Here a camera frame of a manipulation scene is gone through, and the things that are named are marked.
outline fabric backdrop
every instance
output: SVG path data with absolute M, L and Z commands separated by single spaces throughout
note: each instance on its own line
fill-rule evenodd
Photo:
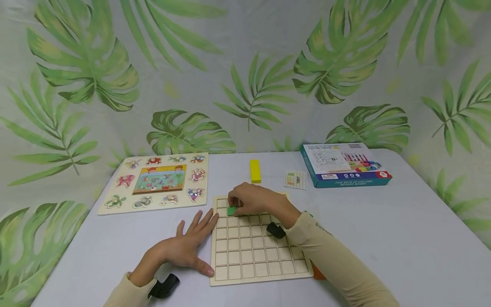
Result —
M 362 141 L 401 154 L 491 247 L 490 0 L 0 10 L 0 306 L 31 304 L 132 155 Z

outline grid square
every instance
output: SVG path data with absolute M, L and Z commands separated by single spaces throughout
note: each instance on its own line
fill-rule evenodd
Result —
M 227 199 L 226 198 L 220 198 L 217 199 L 217 208 L 226 208 L 227 207 Z
M 227 240 L 217 240 L 215 249 L 217 251 L 227 251 Z
M 215 268 L 215 280 L 227 280 L 227 267 Z
M 295 271 L 297 273 L 307 273 L 308 272 L 308 267 L 307 263 L 303 259 L 298 259 L 298 260 L 293 260 L 293 263 L 295 264 Z
M 278 250 L 277 249 L 266 249 L 266 256 L 268 261 L 278 260 Z
M 227 229 L 226 228 L 217 228 L 215 231 L 217 232 L 217 239 L 226 239 L 227 238 Z
M 276 247 L 276 241 L 274 240 L 274 237 L 264 237 L 264 245 L 266 247 Z
M 227 208 L 218 208 L 217 213 L 218 213 L 218 216 L 220 216 L 221 218 L 222 217 L 226 218 L 227 217 Z
M 217 252 L 215 254 L 215 265 L 225 265 L 227 264 L 227 253 Z
M 266 263 L 256 263 L 254 266 L 256 268 L 256 277 L 268 276 L 268 266 Z
M 293 267 L 293 262 L 291 260 L 282 261 L 281 268 L 283 269 L 283 274 L 294 274 L 295 268 Z
M 239 237 L 239 228 L 238 227 L 227 228 L 227 230 L 228 230 L 228 237 L 229 238 L 238 238 Z
M 252 236 L 261 236 L 263 232 L 261 231 L 261 226 L 251 226 L 250 233 Z
M 228 279 L 241 279 L 240 265 L 231 265 L 228 267 Z
M 237 217 L 228 217 L 227 218 L 228 226 L 237 226 L 239 225 L 239 221 Z
M 255 249 L 263 249 L 264 243 L 262 237 L 254 237 L 252 238 L 252 247 Z
M 249 226 L 240 227 L 239 232 L 240 232 L 241 237 L 250 237 Z
M 260 225 L 261 222 L 259 221 L 259 216 L 258 215 L 249 216 L 249 223 L 251 225 Z
M 249 226 L 249 216 L 239 216 L 239 226 Z
M 250 263 L 252 262 L 252 251 L 241 251 L 241 262 L 242 263 Z
M 238 251 L 228 252 L 228 264 L 239 264 L 241 262 L 241 255 Z
M 268 262 L 268 268 L 270 270 L 270 275 L 281 275 L 281 268 L 279 262 Z
M 249 250 L 252 248 L 252 244 L 250 242 L 250 238 L 241 238 L 241 249 Z
M 243 264 L 242 265 L 242 277 L 251 278 L 254 277 L 254 265 L 253 264 Z
M 276 239 L 276 245 L 278 246 L 288 246 L 288 241 L 286 241 L 286 237 L 283 237 L 282 239 Z
M 239 250 L 239 239 L 228 239 L 228 250 L 238 251 Z
M 292 259 L 292 256 L 290 255 L 290 249 L 288 247 L 278 248 L 278 253 L 281 260 Z
M 266 261 L 266 253 L 264 253 L 264 250 L 254 250 L 254 261 L 255 262 Z
M 290 249 L 292 250 L 292 257 L 293 257 L 293 259 L 305 258 L 303 256 L 302 250 L 299 247 L 297 247 L 297 246 L 290 246 Z
M 272 236 L 272 234 L 270 234 L 267 230 L 268 228 L 268 225 L 261 225 L 261 229 L 263 230 L 263 236 Z
M 271 217 L 269 214 L 261 214 L 261 224 L 269 224 L 271 223 Z
M 227 227 L 227 218 L 219 218 L 217 222 L 217 228 Z

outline game box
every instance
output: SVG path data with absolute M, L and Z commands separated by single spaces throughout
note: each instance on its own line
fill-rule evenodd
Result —
M 316 188 L 384 186 L 392 179 L 363 143 L 305 144 L 300 153 Z

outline right hand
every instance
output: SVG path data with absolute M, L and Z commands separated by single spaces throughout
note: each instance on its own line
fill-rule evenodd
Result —
M 228 193 L 228 204 L 238 207 L 234 215 L 270 212 L 271 206 L 281 206 L 283 204 L 291 206 L 285 195 L 247 182 L 234 187 Z

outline forearm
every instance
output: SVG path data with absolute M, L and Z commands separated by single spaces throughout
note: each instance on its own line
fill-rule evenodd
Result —
M 145 307 L 150 290 L 157 281 L 154 276 L 161 262 L 152 250 L 147 251 L 135 270 L 123 276 L 103 307 Z
M 352 307 L 399 307 L 382 281 L 308 213 L 286 233 Z

